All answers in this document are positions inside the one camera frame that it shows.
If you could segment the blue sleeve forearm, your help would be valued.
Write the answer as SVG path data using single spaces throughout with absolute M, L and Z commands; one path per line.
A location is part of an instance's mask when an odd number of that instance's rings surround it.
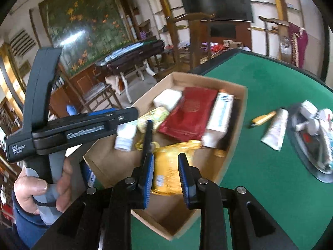
M 21 241 L 31 249 L 50 228 L 39 214 L 31 214 L 19 205 L 14 191 L 12 192 L 13 213 L 16 219 L 16 230 Z

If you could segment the person's left hand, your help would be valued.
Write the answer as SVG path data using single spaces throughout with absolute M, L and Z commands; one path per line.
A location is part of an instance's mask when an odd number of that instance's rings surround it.
M 63 165 L 63 173 L 56 184 L 56 190 L 59 194 L 56 200 L 56 208 L 60 212 L 64 212 L 71 204 L 71 176 L 73 169 L 69 158 L 65 158 Z M 46 194 L 48 184 L 45 180 L 27 176 L 25 166 L 22 168 L 17 180 L 14 183 L 14 193 L 17 202 L 24 211 L 30 214 L 40 214 L 33 196 Z

